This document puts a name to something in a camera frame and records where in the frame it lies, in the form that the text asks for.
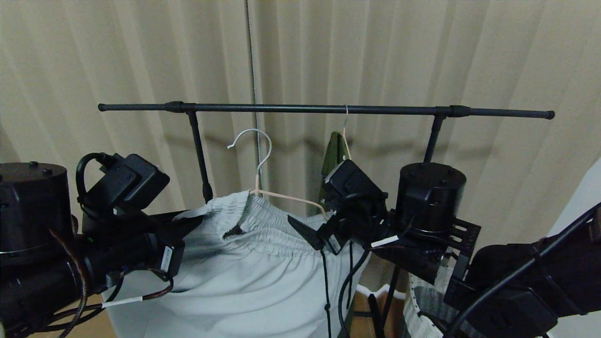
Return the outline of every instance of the white wall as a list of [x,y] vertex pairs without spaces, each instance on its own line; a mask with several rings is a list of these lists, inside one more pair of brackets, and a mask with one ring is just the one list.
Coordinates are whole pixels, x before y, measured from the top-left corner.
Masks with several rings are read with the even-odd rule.
[[[568,226],[578,216],[601,201],[601,159],[589,169],[574,192],[572,199],[551,228],[549,236],[555,235]],[[601,329],[601,311],[586,316],[560,318],[549,336],[553,338],[589,338],[599,337]]]

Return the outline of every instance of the black metal leg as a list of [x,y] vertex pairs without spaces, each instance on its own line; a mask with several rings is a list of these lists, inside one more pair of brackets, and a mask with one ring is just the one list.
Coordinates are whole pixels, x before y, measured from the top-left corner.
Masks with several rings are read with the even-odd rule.
[[198,130],[198,118],[196,112],[189,111],[186,113],[190,119],[192,126],[192,136],[194,137],[194,147],[196,148],[196,157],[198,158],[198,166],[200,167],[200,177],[203,180],[203,197],[205,203],[213,199],[213,188],[209,183],[209,175],[207,174],[207,164],[204,162],[203,144],[200,140],[200,131]]
[[434,148],[436,147],[436,140],[438,140],[438,133],[441,131],[442,122],[446,116],[439,114],[434,116],[434,122],[432,122],[432,131],[430,132],[430,139],[428,140],[428,147],[426,148],[426,155],[424,155],[424,163],[432,161],[432,155],[434,155]]
[[382,326],[382,317],[380,316],[380,310],[377,306],[376,296],[371,294],[369,297],[367,297],[367,302],[370,305],[371,320],[374,324],[374,333],[376,334],[376,338],[386,338],[384,335],[384,328]]
[[384,303],[384,309],[382,311],[382,322],[380,323],[382,329],[384,330],[384,325],[386,324],[386,319],[388,318],[388,312],[390,311],[390,306],[392,305],[392,298],[394,297],[394,290],[397,287],[398,277],[401,274],[401,268],[398,265],[394,266],[394,270],[392,271],[392,278],[390,279],[390,286],[388,287],[388,294],[386,295],[386,302]]

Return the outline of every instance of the white cloth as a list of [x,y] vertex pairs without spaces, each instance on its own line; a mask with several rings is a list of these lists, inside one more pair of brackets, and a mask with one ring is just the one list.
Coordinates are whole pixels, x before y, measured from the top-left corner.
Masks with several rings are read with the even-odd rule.
[[[186,248],[174,291],[156,300],[109,308],[117,336],[328,336],[322,257],[288,224],[288,213],[243,191],[177,218],[197,215],[204,215],[204,220],[184,238]],[[296,218],[314,229],[324,222],[321,215]],[[226,235],[237,225],[242,234]],[[353,245],[353,250],[356,262],[363,249]],[[337,256],[326,252],[326,261],[332,336],[336,337],[338,294],[350,271],[349,245]],[[352,294],[363,267],[353,278]],[[164,287],[151,273],[136,271],[126,276],[118,299]]]

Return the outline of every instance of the horizontal bar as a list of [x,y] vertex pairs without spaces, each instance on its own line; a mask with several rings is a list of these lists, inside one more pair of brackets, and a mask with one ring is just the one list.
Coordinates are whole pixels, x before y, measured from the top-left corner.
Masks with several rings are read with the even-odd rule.
[[100,111],[224,111],[224,112],[303,112],[327,114],[385,114],[385,115],[444,115],[446,117],[463,117],[469,115],[480,116],[506,116],[506,117],[532,117],[552,119],[553,111],[527,111],[509,109],[483,109],[466,106],[436,106],[436,107],[408,107],[408,106],[341,106],[341,105],[238,105],[238,104],[200,104],[184,103],[180,101],[164,104],[125,104],[125,105],[98,105]]

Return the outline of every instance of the white label sticker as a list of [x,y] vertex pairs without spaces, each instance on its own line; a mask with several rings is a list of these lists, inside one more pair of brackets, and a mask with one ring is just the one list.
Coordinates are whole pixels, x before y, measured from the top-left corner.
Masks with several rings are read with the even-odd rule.
[[165,252],[163,252],[163,261],[160,263],[160,269],[164,272],[169,271],[169,264],[171,263],[171,254],[173,253],[173,249],[170,247],[165,247]]

